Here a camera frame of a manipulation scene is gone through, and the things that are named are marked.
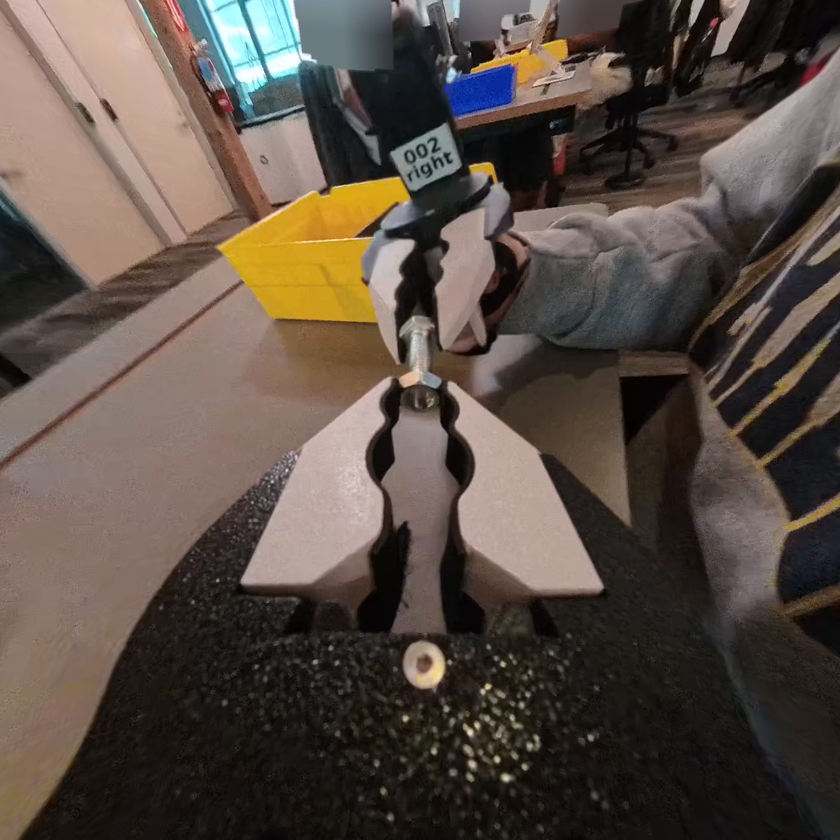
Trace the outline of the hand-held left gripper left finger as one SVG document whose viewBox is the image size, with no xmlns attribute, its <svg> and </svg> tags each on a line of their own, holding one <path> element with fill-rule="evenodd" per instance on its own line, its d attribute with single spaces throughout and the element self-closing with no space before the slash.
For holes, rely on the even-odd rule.
<svg viewBox="0 0 840 840">
<path fill-rule="evenodd" d="M 401 395 L 384 379 L 302 446 L 240 580 L 246 593 L 335 603 L 364 632 L 392 629 L 411 542 L 383 487 Z"/>
</svg>

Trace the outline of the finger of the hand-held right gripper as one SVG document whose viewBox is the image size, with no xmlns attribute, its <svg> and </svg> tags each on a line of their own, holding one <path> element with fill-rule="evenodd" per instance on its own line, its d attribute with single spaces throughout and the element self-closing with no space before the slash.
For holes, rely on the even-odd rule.
<svg viewBox="0 0 840 840">
<path fill-rule="evenodd" d="M 437 339 L 450 352 L 457 337 L 476 316 L 480 296 L 495 268 L 491 242 L 486 237 L 487 211 L 473 209 L 444 226 L 440 240 L 444 253 L 434 288 Z"/>
<path fill-rule="evenodd" d="M 363 277 L 375 320 L 388 353 L 409 364 L 411 334 L 424 316 L 413 266 L 417 244 L 409 238 L 375 236 L 362 258 Z"/>
</svg>

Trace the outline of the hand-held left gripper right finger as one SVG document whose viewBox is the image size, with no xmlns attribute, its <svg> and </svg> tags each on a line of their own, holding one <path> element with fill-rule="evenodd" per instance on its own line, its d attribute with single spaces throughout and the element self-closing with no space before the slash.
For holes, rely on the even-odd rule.
<svg viewBox="0 0 840 840">
<path fill-rule="evenodd" d="M 439 407 L 457 485 L 439 572 L 446 630 L 477 634 L 506 607 L 600 596 L 548 458 L 455 383 Z"/>
</svg>

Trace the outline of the steel bolt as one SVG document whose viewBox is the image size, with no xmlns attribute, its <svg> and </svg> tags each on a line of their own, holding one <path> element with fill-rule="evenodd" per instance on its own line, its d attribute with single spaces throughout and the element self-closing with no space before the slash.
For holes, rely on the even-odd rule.
<svg viewBox="0 0 840 840">
<path fill-rule="evenodd" d="M 434 373 L 433 360 L 437 348 L 437 337 L 436 327 L 431 318 L 419 315 L 409 318 L 402 326 L 400 340 L 406 351 L 406 372 L 404 373 L 409 371 Z"/>
</svg>

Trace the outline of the yellow plastic bin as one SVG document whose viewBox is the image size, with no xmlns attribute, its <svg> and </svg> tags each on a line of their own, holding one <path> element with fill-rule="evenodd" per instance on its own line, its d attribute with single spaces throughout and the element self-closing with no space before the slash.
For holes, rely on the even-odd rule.
<svg viewBox="0 0 840 840">
<path fill-rule="evenodd" d="M 536 52 L 523 49 L 482 62 L 473 67 L 470 74 L 474 75 L 497 67 L 513 66 L 517 68 L 518 85 L 521 86 L 530 79 L 537 80 L 548 76 L 568 55 L 568 42 L 560 38 L 541 45 Z"/>
<path fill-rule="evenodd" d="M 407 200 L 398 177 L 309 192 L 219 248 L 273 319 L 374 322 L 362 255 L 380 219 Z"/>
</svg>

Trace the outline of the steel hex nut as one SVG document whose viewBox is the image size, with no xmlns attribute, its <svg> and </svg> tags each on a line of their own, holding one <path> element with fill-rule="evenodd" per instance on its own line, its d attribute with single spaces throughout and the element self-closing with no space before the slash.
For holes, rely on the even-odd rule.
<svg viewBox="0 0 840 840">
<path fill-rule="evenodd" d="M 381 399 L 386 413 L 398 408 L 424 413 L 439 406 L 444 383 L 431 372 L 409 371 L 391 380 Z"/>
</svg>

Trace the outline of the person's right forearm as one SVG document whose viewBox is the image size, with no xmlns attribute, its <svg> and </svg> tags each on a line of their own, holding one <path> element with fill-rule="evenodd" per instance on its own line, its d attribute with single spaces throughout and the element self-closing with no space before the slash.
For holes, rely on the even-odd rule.
<svg viewBox="0 0 840 840">
<path fill-rule="evenodd" d="M 700 194 L 514 232 L 527 265 L 499 334 L 586 350 L 666 350 L 734 283 L 838 152 L 839 58 L 700 159 Z"/>
</svg>

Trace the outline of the person's right hand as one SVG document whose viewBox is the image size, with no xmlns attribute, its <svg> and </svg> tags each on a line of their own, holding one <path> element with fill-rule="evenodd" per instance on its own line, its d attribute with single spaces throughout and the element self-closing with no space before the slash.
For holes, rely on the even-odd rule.
<svg viewBox="0 0 840 840">
<path fill-rule="evenodd" d="M 477 355 L 488 352 L 495 342 L 502 320 L 519 297 L 531 256 L 530 247 L 518 234 L 502 234 L 493 244 L 495 268 L 483 290 L 476 316 L 457 337 L 450 351 Z"/>
</svg>

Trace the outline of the blue plastic bin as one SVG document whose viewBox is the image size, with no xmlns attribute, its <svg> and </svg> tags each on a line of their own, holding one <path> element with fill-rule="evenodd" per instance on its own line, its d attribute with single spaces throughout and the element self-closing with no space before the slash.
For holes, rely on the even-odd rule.
<svg viewBox="0 0 840 840">
<path fill-rule="evenodd" d="M 443 91 L 455 119 L 499 109 L 516 97 L 518 69 L 513 65 L 494 66 L 477 73 L 461 75 L 444 84 Z"/>
</svg>

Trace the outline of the wooden desk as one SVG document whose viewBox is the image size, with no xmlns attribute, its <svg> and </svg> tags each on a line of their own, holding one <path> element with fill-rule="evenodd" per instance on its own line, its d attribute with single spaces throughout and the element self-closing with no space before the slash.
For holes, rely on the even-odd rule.
<svg viewBox="0 0 840 840">
<path fill-rule="evenodd" d="M 590 59 L 576 65 L 571 79 L 554 82 L 548 86 L 524 87 L 518 90 L 512 102 L 505 106 L 473 112 L 455 119 L 460 132 L 506 126 L 514 120 L 543 115 L 578 106 L 591 89 Z"/>
</svg>

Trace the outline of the white cabinet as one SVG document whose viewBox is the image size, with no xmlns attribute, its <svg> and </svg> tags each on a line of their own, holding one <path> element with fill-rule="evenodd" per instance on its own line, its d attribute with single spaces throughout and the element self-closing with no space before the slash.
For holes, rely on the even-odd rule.
<svg viewBox="0 0 840 840">
<path fill-rule="evenodd" d="M 304 111 L 247 123 L 239 138 L 273 206 L 328 189 Z"/>
</svg>

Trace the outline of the black office chair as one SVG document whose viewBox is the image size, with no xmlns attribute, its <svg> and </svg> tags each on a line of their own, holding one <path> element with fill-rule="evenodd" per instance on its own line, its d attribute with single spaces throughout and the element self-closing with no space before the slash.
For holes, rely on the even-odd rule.
<svg viewBox="0 0 840 840">
<path fill-rule="evenodd" d="M 582 145 L 579 163 L 589 175 L 594 161 L 608 152 L 624 154 L 623 168 L 608 176 L 604 188 L 610 192 L 624 192 L 642 185 L 655 165 L 655 158 L 644 139 L 662 140 L 667 153 L 679 148 L 676 135 L 661 130 L 646 129 L 639 124 L 640 115 L 666 105 L 672 91 L 673 50 L 668 49 L 656 66 L 645 59 L 631 60 L 625 54 L 603 52 L 591 63 L 591 95 L 594 104 L 606 110 L 607 132 Z"/>
</svg>

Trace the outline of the window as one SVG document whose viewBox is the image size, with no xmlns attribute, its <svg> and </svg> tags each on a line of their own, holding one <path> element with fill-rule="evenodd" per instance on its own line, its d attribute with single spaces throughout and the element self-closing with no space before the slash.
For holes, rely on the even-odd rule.
<svg viewBox="0 0 840 840">
<path fill-rule="evenodd" d="M 292 1 L 200 1 L 227 67 L 254 91 L 295 76 L 303 58 Z"/>
</svg>

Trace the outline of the red fire extinguisher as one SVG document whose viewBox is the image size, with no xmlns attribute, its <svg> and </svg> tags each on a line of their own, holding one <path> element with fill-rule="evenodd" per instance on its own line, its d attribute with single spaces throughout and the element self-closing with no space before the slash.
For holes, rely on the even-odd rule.
<svg viewBox="0 0 840 840">
<path fill-rule="evenodd" d="M 204 38 L 192 43 L 192 67 L 215 113 L 232 116 L 235 112 L 234 104 L 208 55 Z"/>
</svg>

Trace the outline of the person's torso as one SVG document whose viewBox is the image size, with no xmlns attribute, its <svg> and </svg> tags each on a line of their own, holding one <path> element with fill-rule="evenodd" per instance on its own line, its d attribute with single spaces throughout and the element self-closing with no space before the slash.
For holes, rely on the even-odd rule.
<svg viewBox="0 0 840 840">
<path fill-rule="evenodd" d="M 838 139 L 705 160 L 717 262 L 688 349 L 691 506 L 729 675 L 820 838 L 838 838 Z"/>
</svg>

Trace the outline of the white double door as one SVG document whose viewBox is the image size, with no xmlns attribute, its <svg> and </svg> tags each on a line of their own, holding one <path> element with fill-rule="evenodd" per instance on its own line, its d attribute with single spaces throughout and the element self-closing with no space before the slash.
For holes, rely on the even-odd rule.
<svg viewBox="0 0 840 840">
<path fill-rule="evenodd" d="M 140 2 L 1 2 L 2 197 L 96 287 L 235 200 Z"/>
</svg>

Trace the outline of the wooden post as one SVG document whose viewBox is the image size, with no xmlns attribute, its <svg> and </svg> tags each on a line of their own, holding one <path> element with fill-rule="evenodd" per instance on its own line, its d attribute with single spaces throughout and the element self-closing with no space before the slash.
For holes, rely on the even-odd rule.
<svg viewBox="0 0 840 840">
<path fill-rule="evenodd" d="M 252 222 L 271 215 L 273 207 L 238 137 L 233 115 L 215 113 L 196 78 L 192 65 L 192 44 L 196 40 L 180 3 L 141 1 L 140 5 L 150 20 L 178 84 L 190 102 L 238 207 Z"/>
</svg>

